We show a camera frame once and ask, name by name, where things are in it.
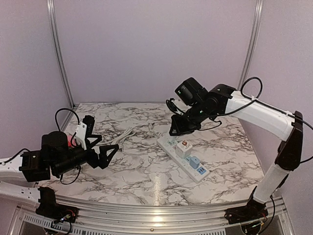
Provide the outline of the white multicolour power strip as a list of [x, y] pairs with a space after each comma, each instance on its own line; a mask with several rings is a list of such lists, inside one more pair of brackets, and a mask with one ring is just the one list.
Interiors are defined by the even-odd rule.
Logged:
[[195, 182], [206, 179], [209, 170], [201, 163], [203, 154], [193, 148], [190, 141], [178, 141], [166, 134], [157, 139], [158, 146]]

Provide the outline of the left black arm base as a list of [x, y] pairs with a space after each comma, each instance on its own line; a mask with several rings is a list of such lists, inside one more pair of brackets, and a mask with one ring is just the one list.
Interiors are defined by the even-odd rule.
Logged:
[[78, 208], [67, 206], [56, 202], [55, 191], [49, 187], [39, 187], [40, 198], [38, 199], [39, 207], [35, 213], [54, 219], [59, 222], [64, 220], [74, 223], [78, 214]]

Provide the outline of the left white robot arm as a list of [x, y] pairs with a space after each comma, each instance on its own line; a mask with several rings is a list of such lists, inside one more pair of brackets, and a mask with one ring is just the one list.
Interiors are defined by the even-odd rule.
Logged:
[[99, 147], [98, 154], [92, 148], [102, 137], [100, 135], [91, 135], [91, 137], [97, 139], [89, 143], [86, 149], [82, 145], [69, 147], [67, 135], [61, 131], [54, 131], [42, 136], [41, 150], [23, 149], [22, 154], [15, 155], [1, 165], [12, 168], [10, 164], [20, 157], [21, 165], [18, 167], [18, 172], [21, 172], [29, 183], [50, 180], [50, 176], [61, 180], [65, 173], [75, 168], [81, 172], [82, 165], [85, 163], [92, 168], [105, 169], [119, 150], [119, 145], [102, 145]]

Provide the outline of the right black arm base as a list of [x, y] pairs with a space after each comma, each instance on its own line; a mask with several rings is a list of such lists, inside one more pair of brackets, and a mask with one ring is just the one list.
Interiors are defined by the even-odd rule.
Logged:
[[243, 223], [267, 216], [266, 204], [255, 201], [253, 193], [250, 195], [246, 205], [226, 209], [224, 214], [224, 218], [229, 224]]

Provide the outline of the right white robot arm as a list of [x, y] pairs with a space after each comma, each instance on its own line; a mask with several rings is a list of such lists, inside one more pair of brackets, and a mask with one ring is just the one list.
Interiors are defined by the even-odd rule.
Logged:
[[255, 188], [251, 202], [242, 209], [242, 215], [246, 219], [253, 219], [261, 212], [261, 204], [268, 201], [289, 173], [300, 165], [303, 146], [302, 114], [279, 110], [261, 102], [257, 96], [247, 96], [243, 90], [225, 84], [219, 84], [208, 91], [192, 77], [183, 81], [175, 93], [190, 109], [181, 115], [172, 115], [170, 136], [188, 135], [200, 130], [201, 123], [206, 119], [232, 116], [254, 124], [281, 140], [274, 163]]

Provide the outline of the pink triangular power strip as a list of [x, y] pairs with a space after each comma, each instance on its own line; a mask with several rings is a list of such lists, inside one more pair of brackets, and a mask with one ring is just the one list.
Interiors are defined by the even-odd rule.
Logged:
[[76, 133], [74, 133], [73, 135], [67, 136], [67, 142], [68, 142], [69, 147], [76, 147], [77, 146], [75, 136], [76, 136]]

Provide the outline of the light blue cube charger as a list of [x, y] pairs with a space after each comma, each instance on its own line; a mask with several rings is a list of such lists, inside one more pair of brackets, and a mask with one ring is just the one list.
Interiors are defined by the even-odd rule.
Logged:
[[189, 164], [193, 169], [198, 169], [200, 167], [200, 160], [196, 156], [190, 158]]

